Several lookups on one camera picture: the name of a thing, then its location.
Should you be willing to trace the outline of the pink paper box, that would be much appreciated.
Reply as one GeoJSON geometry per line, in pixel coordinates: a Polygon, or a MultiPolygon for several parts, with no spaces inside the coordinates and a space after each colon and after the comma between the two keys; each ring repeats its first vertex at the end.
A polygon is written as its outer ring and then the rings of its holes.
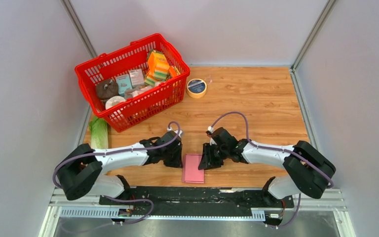
{"type": "Polygon", "coordinates": [[[186,154],[183,160],[182,182],[183,183],[205,183],[204,170],[199,170],[202,155],[186,154]]]}

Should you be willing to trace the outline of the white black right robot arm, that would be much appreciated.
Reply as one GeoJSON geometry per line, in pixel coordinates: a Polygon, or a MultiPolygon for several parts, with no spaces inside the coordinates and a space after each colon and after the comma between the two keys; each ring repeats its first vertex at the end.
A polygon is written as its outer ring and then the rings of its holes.
{"type": "Polygon", "coordinates": [[[247,138],[237,140],[223,127],[210,127],[206,134],[210,142],[203,145],[199,170],[219,168],[227,158],[233,162],[261,163],[286,170],[286,176],[271,177],[263,186],[262,201],[269,207],[295,194],[320,199],[326,188],[333,186],[335,166],[307,141],[277,146],[247,138]]]}

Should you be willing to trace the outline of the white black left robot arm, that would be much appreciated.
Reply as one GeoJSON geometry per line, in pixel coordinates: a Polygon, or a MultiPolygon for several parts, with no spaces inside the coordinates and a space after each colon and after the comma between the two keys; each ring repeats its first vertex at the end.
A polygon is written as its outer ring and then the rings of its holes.
{"type": "Polygon", "coordinates": [[[162,137],[141,140],[126,147],[92,149],[89,144],[75,148],[55,168],[53,181],[67,200],[85,195],[112,197],[120,205],[131,199],[124,178],[108,176],[112,170],[144,166],[163,161],[167,167],[181,168],[182,132],[169,129],[162,137]]]}

